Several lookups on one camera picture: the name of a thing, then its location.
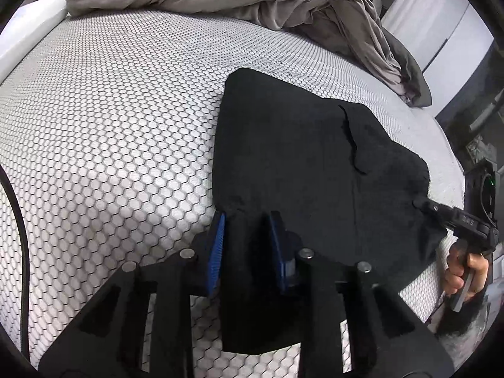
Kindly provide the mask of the white wardrobe door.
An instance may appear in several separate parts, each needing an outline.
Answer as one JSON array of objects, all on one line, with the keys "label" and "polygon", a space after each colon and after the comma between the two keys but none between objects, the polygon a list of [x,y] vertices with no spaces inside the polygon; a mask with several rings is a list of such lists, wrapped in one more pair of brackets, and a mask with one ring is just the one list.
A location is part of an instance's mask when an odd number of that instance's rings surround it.
[{"label": "white wardrobe door", "polygon": [[433,117],[473,75],[494,40],[468,0],[394,0],[382,24],[420,66]]}]

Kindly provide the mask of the black pants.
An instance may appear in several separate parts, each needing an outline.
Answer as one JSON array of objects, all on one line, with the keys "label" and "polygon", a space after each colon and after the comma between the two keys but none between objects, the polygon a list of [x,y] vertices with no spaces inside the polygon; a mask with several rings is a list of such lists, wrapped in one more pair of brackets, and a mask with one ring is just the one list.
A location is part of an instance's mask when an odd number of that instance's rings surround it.
[{"label": "black pants", "polygon": [[268,216],[329,260],[369,262],[394,290],[436,256],[446,230],[414,201],[430,174],[364,105],[325,99],[248,68],[230,74],[215,136],[212,194],[226,215],[220,333],[228,352],[300,340],[305,297],[278,285]]}]

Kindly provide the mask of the white honeycomb-pattern mattress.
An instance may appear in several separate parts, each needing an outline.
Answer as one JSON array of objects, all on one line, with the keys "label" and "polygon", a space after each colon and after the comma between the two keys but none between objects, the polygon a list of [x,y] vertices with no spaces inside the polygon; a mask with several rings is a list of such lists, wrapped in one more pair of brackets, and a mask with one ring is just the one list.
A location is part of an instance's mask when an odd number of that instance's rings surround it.
[{"label": "white honeycomb-pattern mattress", "polygon": [[461,205],[427,110],[303,37],[154,10],[67,17],[1,84],[1,164],[28,240],[2,199],[1,325],[33,365],[120,265],[163,260],[209,224],[219,105],[241,67],[365,105],[426,162],[430,197]]}]

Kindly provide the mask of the grey rumpled duvet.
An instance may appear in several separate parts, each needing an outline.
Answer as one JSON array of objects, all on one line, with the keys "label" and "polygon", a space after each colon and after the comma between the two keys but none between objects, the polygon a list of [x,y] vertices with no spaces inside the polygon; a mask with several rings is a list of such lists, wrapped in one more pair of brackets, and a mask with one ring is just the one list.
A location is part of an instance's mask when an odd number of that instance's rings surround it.
[{"label": "grey rumpled duvet", "polygon": [[271,30],[296,29],[323,48],[353,59],[408,106],[432,104],[419,65],[383,28],[371,0],[67,0],[72,16],[148,6],[180,14],[222,14]]}]

